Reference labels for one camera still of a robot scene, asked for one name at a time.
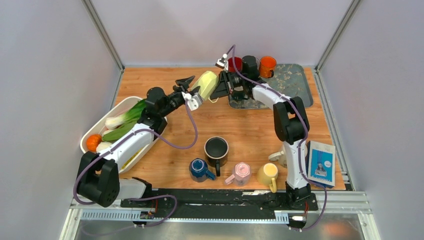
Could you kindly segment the light green faceted mug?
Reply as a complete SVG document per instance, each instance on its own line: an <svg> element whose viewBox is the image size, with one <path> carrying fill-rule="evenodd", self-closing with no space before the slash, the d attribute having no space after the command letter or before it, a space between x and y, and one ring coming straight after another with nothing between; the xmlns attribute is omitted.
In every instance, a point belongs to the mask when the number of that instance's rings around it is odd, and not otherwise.
<svg viewBox="0 0 424 240"><path fill-rule="evenodd" d="M215 91L219 83L219 77L212 71L205 71L199 79L191 86L191 90L198 88L197 93L201 97L202 101L209 99L211 94Z"/></svg>

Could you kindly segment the red mug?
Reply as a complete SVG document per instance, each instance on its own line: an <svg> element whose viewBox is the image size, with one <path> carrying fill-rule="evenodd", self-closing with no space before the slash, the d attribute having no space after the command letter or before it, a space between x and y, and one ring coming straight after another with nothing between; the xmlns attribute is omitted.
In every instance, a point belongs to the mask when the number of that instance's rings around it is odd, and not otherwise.
<svg viewBox="0 0 424 240"><path fill-rule="evenodd" d="M235 73L236 71L242 72L243 69L243 61L240 57L230 57L227 60L227 70L230 73Z"/></svg>

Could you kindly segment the orange mug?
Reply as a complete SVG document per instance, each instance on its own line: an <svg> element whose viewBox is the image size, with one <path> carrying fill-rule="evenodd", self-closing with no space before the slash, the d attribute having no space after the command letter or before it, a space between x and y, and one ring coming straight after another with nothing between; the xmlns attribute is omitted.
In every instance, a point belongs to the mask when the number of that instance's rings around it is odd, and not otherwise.
<svg viewBox="0 0 424 240"><path fill-rule="evenodd" d="M272 78L275 74L277 61L272 56L263 56L259 61L259 74L262 78Z"/></svg>

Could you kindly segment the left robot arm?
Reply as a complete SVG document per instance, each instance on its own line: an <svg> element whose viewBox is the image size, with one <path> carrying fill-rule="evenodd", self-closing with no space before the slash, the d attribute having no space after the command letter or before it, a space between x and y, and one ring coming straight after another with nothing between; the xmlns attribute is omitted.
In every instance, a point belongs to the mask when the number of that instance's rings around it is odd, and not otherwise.
<svg viewBox="0 0 424 240"><path fill-rule="evenodd" d="M137 151L157 139L167 142L162 132L167 126L166 116L185 106L188 113L202 104L199 87L189 89L195 79L190 76L178 79L173 92L165 94L160 87L147 91L145 109L136 124L123 137L99 153L86 152L80 160L78 175L73 187L73 198L82 205L98 204L109 207L115 200L132 200L140 207L153 201L153 193L141 179L120 179L119 171Z"/></svg>

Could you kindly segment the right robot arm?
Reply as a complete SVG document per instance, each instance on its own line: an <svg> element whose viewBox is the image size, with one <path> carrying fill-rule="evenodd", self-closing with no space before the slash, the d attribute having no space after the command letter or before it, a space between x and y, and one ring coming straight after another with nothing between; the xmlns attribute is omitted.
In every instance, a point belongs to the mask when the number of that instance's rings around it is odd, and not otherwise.
<svg viewBox="0 0 424 240"><path fill-rule="evenodd" d="M279 93L264 81L255 57L245 56L241 60L241 70L230 71L230 65L234 64L235 59L226 53L216 61L215 65L222 70L209 98L235 98L240 93L273 111L275 134L282 142L287 164L285 202L289 208L298 209L311 196L311 184L305 174L305 147L310 124L303 100L299 96Z"/></svg>

